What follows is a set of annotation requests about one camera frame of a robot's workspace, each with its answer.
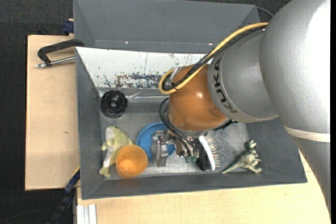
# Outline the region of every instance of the orange plastic cup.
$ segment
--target orange plastic cup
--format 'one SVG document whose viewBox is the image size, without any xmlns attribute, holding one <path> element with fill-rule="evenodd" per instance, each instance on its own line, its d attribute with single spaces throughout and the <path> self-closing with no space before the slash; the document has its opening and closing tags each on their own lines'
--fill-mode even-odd
<svg viewBox="0 0 336 224">
<path fill-rule="evenodd" d="M 140 175 L 147 168 L 147 164 L 146 152 L 136 145 L 122 147 L 115 160 L 117 173 L 122 178 L 132 178 Z"/>
</svg>

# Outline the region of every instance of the cardboard sheet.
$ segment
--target cardboard sheet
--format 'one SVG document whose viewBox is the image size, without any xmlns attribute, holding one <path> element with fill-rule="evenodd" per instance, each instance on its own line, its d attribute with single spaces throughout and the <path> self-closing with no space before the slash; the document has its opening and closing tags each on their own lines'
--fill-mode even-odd
<svg viewBox="0 0 336 224">
<path fill-rule="evenodd" d="M 28 36 L 25 189 L 64 188 L 79 166 L 75 62 L 37 68 L 39 48 L 71 36 Z M 74 48 L 49 54 L 74 55 Z"/>
</svg>

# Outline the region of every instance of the black cable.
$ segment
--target black cable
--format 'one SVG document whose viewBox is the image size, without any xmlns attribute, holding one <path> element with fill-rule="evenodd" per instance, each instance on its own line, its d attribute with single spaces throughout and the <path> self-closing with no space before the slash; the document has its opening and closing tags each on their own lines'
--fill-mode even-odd
<svg viewBox="0 0 336 224">
<path fill-rule="evenodd" d="M 267 13 L 267 14 L 271 17 L 271 19 L 272 19 L 273 16 L 274 16 L 271 12 L 269 12 L 268 10 L 266 10 L 266 9 L 264 9 L 264 8 L 261 8 L 261 7 L 258 7 L 258 6 L 257 6 L 257 9 L 258 9 L 258 10 L 261 10 L 261 11 L 264 12 L 264 13 Z"/>
<path fill-rule="evenodd" d="M 194 148 L 194 146 L 190 143 L 190 141 L 188 141 L 178 130 L 176 130 L 176 128 L 170 124 L 170 122 L 164 117 L 164 113 L 167 111 L 167 108 L 162 112 L 162 108 L 163 108 L 163 104 L 168 100 L 169 98 L 166 98 L 165 100 L 163 100 L 163 102 L 160 104 L 160 108 L 159 108 L 159 116 L 161 121 L 167 126 L 167 128 L 175 135 L 175 137 L 177 137 L 181 143 L 183 144 L 183 146 L 186 148 L 187 152 L 188 152 L 188 156 L 191 157 L 191 151 L 189 149 L 189 147 L 187 146 L 187 143 L 189 143 L 189 145 L 191 147 Z"/>
<path fill-rule="evenodd" d="M 190 77 L 193 73 L 195 73 L 199 68 L 201 68 L 202 66 L 204 66 L 207 62 L 209 62 L 211 59 L 215 58 L 219 53 L 221 53 L 224 49 L 226 49 L 228 46 L 232 45 L 234 42 L 238 41 L 239 39 L 254 33 L 256 31 L 259 31 L 261 29 L 265 29 L 266 26 L 260 26 L 254 29 L 251 29 L 249 31 L 243 32 L 241 34 L 239 34 L 237 37 L 231 39 L 224 47 L 222 47 L 221 49 L 219 49 L 218 51 L 216 51 L 214 54 L 212 54 L 210 57 L 209 54 L 211 53 L 211 51 L 209 53 L 207 53 L 205 56 L 203 56 L 184 76 L 183 78 L 181 78 L 178 82 L 172 83 L 172 86 L 174 88 L 176 88 L 177 86 L 179 86 L 181 83 L 183 83 L 188 77 Z"/>
</svg>

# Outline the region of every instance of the yellow cable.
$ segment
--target yellow cable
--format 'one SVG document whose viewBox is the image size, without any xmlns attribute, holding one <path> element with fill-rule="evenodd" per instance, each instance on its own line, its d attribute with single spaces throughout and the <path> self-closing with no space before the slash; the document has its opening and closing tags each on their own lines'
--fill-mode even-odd
<svg viewBox="0 0 336 224">
<path fill-rule="evenodd" d="M 268 23 L 256 23 L 256 24 L 251 24 L 251 25 L 247 25 L 244 26 L 240 29 L 238 29 L 237 31 L 233 32 L 232 34 L 230 34 L 228 37 L 226 37 L 221 43 L 219 43 L 216 48 L 214 50 L 212 50 L 209 55 L 207 56 L 206 59 L 208 59 L 212 54 L 214 54 L 216 51 L 220 50 L 221 48 L 223 48 L 230 40 L 232 40 L 233 38 L 235 38 L 236 36 L 240 35 L 243 32 L 252 30 L 254 28 L 258 28 L 261 26 L 266 26 L 268 25 Z M 164 90 L 163 89 L 163 82 L 165 81 L 165 79 L 174 71 L 174 69 L 170 69 L 169 71 L 167 71 L 163 77 L 160 80 L 159 83 L 159 91 L 162 94 L 171 94 L 176 92 L 177 90 L 183 88 L 204 66 L 201 66 L 200 68 L 198 68 L 193 74 L 191 74 L 185 81 L 183 81 L 180 85 L 178 85 L 176 88 L 173 88 L 171 90 Z"/>
</svg>

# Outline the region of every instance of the gray robot arm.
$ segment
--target gray robot arm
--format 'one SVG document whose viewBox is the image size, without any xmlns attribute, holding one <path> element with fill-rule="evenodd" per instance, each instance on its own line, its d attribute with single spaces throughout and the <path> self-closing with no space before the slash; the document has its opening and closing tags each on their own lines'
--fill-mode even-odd
<svg viewBox="0 0 336 224">
<path fill-rule="evenodd" d="M 330 196 L 330 0 L 292 0 L 212 61 L 208 88 L 232 120 L 279 116 Z"/>
</svg>

